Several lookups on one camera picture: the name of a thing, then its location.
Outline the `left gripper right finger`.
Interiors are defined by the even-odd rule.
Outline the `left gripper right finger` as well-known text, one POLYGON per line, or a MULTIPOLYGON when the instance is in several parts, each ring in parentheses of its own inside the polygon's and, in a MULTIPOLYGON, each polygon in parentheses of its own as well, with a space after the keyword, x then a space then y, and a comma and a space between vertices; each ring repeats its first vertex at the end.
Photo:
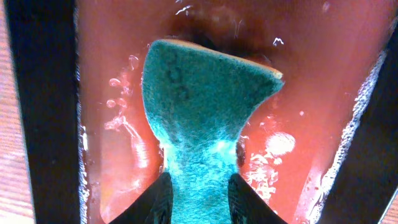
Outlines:
POLYGON ((228 181, 228 203, 232 224, 287 224, 238 173, 228 181))

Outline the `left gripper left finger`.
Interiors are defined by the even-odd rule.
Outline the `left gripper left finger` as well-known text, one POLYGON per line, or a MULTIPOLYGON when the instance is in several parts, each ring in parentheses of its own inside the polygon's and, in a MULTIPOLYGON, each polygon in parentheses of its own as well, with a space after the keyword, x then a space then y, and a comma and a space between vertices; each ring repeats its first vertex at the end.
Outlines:
POLYGON ((173 187, 163 172, 125 211, 109 224, 171 224, 173 187))

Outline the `green scouring sponge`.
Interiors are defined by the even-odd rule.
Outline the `green scouring sponge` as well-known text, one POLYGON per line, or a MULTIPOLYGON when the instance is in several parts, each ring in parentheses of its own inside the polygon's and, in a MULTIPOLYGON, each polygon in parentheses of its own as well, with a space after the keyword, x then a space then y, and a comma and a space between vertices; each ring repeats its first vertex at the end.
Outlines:
POLYGON ((231 223, 240 134, 283 84, 280 71, 250 60, 181 40, 152 43, 142 97, 171 177, 172 223, 231 223))

